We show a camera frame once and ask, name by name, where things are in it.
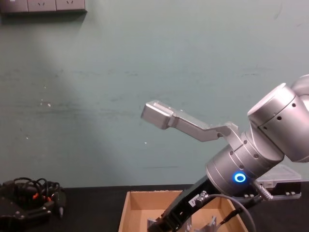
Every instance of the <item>electrical outlet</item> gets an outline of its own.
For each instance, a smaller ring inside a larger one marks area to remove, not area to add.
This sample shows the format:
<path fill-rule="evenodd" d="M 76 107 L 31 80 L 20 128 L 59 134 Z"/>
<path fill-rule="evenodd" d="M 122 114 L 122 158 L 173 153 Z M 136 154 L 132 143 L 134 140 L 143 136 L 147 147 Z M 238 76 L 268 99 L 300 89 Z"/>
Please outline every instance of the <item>electrical outlet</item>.
<path fill-rule="evenodd" d="M 29 12 L 56 11 L 56 0 L 28 0 Z"/>
<path fill-rule="evenodd" d="M 1 13 L 28 12 L 27 0 L 0 0 Z"/>
<path fill-rule="evenodd" d="M 56 0 L 57 11 L 85 10 L 85 0 Z"/>

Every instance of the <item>teal wall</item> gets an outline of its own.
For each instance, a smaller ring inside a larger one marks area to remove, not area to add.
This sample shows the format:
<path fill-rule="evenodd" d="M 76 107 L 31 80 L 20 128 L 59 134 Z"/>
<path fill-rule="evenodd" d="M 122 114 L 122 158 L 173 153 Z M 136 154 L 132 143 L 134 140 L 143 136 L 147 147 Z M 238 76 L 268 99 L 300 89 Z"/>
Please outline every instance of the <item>teal wall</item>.
<path fill-rule="evenodd" d="M 86 0 L 86 15 L 4 18 L 0 181 L 194 183 L 225 141 L 143 122 L 158 99 L 210 124 L 309 73 L 308 1 Z M 307 164 L 291 164 L 304 178 Z"/>

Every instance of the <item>open cardboard box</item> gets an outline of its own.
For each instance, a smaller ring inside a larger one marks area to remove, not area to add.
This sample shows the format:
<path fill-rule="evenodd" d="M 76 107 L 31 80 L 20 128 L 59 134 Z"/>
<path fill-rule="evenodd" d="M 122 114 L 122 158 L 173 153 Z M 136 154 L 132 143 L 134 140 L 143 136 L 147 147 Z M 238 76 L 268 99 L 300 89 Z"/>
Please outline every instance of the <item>open cardboard box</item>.
<path fill-rule="evenodd" d="M 147 232 L 147 219 L 157 219 L 172 203 L 181 191 L 128 192 L 121 216 L 118 232 Z M 211 222 L 212 216 L 217 223 L 223 220 L 235 208 L 230 200 L 216 198 L 192 216 L 192 229 L 201 229 Z M 237 215 L 218 232 L 248 232 Z"/>

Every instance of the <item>black table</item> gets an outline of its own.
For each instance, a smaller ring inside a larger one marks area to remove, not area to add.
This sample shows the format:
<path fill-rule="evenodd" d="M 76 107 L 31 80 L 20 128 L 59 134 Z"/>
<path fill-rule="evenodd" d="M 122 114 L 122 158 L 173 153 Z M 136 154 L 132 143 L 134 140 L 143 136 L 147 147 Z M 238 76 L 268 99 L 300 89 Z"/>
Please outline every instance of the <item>black table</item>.
<path fill-rule="evenodd" d="M 62 220 L 29 232 L 117 232 L 128 191 L 181 190 L 189 185 L 126 186 L 66 189 L 68 207 Z M 250 210 L 258 232 L 309 231 L 309 182 L 302 185 L 299 200 L 262 202 Z"/>

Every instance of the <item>robotic arm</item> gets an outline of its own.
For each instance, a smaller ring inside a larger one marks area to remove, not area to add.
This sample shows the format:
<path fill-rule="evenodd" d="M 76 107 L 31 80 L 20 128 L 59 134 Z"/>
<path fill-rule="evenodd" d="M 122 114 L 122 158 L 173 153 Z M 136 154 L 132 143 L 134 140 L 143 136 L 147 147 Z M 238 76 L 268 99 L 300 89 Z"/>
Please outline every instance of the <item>robotic arm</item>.
<path fill-rule="evenodd" d="M 277 86 L 249 112 L 249 130 L 239 133 L 231 123 L 209 126 L 161 102 L 151 101 L 141 117 L 160 129 L 174 127 L 201 142 L 224 137 L 228 145 L 206 164 L 206 174 L 184 191 L 164 212 L 149 232 L 177 231 L 198 209 L 207 194 L 235 196 L 253 186 L 266 200 L 272 198 L 257 184 L 258 177 L 280 163 L 284 155 L 293 162 L 309 162 L 309 75 L 292 88 Z"/>

